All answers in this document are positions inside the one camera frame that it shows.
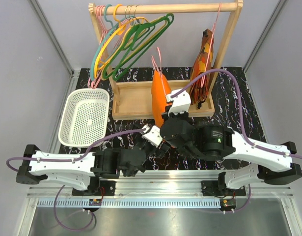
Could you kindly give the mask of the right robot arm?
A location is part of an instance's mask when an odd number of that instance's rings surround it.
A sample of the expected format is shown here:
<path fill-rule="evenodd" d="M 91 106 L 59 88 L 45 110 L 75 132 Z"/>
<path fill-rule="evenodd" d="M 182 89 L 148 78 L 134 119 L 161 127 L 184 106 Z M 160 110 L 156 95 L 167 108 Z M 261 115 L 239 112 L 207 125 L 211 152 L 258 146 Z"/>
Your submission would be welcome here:
<path fill-rule="evenodd" d="M 180 155 L 205 161 L 237 159 L 249 165 L 218 175 L 217 191 L 223 195 L 251 183 L 287 185 L 302 177 L 299 164 L 293 162 L 290 145 L 251 142 L 243 134 L 220 125 L 194 126 L 188 113 L 162 114 L 161 137 Z"/>

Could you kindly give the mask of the orange trousers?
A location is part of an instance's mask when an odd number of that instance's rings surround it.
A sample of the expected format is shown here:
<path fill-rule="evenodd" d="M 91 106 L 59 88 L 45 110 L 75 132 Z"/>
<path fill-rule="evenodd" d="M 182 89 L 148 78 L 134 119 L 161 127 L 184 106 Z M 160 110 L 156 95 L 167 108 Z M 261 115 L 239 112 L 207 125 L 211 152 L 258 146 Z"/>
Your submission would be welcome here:
<path fill-rule="evenodd" d="M 169 83 L 163 75 L 164 86 L 166 90 L 166 94 L 171 93 L 171 88 Z M 165 107 L 167 106 L 166 97 L 164 95 L 162 83 L 160 80 L 159 73 L 155 70 L 152 79 L 152 86 L 151 86 L 151 94 L 152 94 L 152 114 L 155 120 L 155 125 L 159 128 L 164 123 L 164 119 L 162 118 L 162 114 L 165 112 Z"/>

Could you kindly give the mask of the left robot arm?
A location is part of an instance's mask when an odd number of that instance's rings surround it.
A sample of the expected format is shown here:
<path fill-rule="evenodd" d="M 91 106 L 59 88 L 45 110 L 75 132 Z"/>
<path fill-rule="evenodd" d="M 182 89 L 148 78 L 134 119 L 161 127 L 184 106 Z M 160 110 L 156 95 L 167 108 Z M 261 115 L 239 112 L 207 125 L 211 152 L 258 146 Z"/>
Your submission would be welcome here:
<path fill-rule="evenodd" d="M 95 195 L 101 179 L 134 177 L 145 172 L 144 162 L 150 156 L 162 158 L 160 147 L 139 141 L 132 148 L 107 148 L 84 155 L 43 153 L 36 145 L 27 145 L 16 182 L 37 185 L 40 182 L 58 183 L 86 195 Z"/>

